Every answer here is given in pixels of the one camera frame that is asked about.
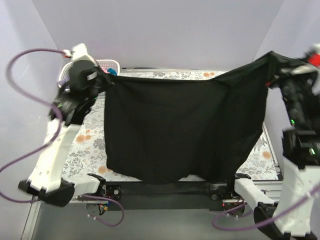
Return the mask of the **black t shirt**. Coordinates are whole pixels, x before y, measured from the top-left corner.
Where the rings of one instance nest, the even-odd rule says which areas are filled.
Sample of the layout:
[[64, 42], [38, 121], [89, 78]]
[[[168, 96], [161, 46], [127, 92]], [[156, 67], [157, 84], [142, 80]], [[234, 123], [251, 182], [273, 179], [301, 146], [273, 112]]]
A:
[[147, 184], [233, 177], [263, 131], [267, 82], [299, 61], [268, 52], [207, 80], [112, 75], [104, 104], [106, 166]]

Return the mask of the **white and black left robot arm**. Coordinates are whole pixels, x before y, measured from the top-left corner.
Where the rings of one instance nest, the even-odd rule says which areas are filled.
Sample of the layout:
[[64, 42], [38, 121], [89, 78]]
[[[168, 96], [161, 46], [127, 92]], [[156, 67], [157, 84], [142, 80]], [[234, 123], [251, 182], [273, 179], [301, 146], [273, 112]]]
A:
[[55, 128], [61, 127], [57, 138], [40, 154], [28, 177], [18, 188], [39, 200], [57, 206], [66, 206], [71, 199], [90, 195], [95, 200], [106, 196], [105, 179], [94, 173], [70, 179], [62, 178], [62, 171], [72, 142], [99, 93], [112, 84], [110, 76], [93, 60], [77, 60], [69, 68], [69, 80], [58, 90], [53, 105], [60, 110], [62, 122], [54, 112], [49, 113], [47, 136], [53, 137]]

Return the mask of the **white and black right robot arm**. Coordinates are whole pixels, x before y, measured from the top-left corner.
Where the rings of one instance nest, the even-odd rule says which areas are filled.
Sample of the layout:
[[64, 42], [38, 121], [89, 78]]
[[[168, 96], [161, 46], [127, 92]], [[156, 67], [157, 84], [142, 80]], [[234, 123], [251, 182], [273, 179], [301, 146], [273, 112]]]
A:
[[320, 189], [320, 97], [312, 91], [320, 69], [317, 53], [283, 68], [268, 83], [280, 88], [291, 128], [283, 131], [284, 177], [280, 197], [266, 196], [245, 175], [226, 186], [253, 209], [255, 227], [272, 240], [313, 240], [310, 216]]

